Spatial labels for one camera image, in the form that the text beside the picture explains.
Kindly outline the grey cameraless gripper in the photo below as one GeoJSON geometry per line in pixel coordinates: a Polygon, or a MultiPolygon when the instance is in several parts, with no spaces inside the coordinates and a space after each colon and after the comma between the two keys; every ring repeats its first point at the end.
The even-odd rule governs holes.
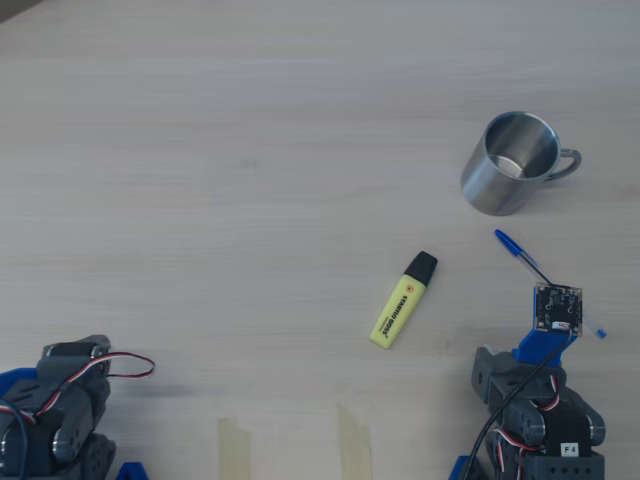
{"type": "Polygon", "coordinates": [[[39,395],[53,395],[59,388],[82,387],[92,395],[110,395],[111,386],[107,374],[110,361],[98,363],[85,373],[67,382],[91,360],[96,360],[110,352],[110,340],[104,335],[92,335],[73,342],[47,345],[37,363],[37,383],[39,395]]]}

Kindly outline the grey gripper with camera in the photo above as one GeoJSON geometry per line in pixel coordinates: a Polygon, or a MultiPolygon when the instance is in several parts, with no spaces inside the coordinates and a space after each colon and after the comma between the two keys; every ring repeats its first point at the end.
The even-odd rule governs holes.
{"type": "Polygon", "coordinates": [[[532,364],[520,363],[510,351],[496,352],[486,346],[476,350],[471,384],[493,414],[504,398],[533,370],[532,364]]]}

